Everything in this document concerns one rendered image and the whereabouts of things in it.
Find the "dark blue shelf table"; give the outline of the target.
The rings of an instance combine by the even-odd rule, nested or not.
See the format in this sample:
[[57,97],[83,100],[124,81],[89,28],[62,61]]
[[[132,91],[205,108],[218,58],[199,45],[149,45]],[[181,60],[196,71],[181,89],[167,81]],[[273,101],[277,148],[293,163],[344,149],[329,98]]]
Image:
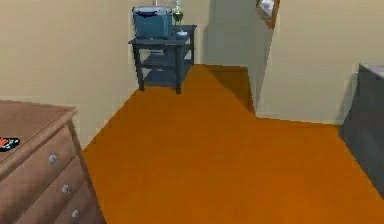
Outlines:
[[183,81],[195,62],[196,25],[183,25],[185,36],[177,34],[178,27],[168,39],[138,39],[132,46],[139,90],[145,86],[174,88],[181,93]]

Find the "blue box radio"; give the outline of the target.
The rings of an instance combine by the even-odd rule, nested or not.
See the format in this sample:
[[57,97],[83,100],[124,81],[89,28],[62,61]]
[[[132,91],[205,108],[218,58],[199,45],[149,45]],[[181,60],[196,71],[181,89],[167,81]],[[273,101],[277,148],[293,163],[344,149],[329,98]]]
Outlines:
[[167,39],[172,35],[172,9],[168,6],[132,8],[137,38]]

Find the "brown chest of drawers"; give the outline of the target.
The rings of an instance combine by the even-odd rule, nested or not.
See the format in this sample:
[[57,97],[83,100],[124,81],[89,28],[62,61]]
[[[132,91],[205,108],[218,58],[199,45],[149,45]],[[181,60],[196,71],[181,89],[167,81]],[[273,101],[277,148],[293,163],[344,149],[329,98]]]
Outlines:
[[107,224],[73,107],[0,100],[0,224]]

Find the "dark grey cabinet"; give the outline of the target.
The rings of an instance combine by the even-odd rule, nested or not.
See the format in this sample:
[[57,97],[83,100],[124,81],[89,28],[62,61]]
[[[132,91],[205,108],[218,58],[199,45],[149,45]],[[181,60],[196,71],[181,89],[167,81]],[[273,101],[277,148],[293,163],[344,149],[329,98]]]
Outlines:
[[384,199],[384,65],[359,65],[339,136]]

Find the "red and black small object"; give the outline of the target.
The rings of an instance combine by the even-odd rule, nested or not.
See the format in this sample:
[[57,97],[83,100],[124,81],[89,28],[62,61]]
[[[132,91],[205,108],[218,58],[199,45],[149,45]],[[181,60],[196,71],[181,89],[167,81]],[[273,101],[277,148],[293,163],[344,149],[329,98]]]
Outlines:
[[8,152],[20,144],[18,138],[0,137],[0,152]]

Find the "brown framed wall picture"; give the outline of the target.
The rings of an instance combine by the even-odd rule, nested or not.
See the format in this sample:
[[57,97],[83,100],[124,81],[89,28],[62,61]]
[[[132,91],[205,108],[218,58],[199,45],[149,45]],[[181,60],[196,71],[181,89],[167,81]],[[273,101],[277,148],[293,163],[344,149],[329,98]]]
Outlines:
[[276,24],[280,0],[256,0],[256,12],[269,29]]

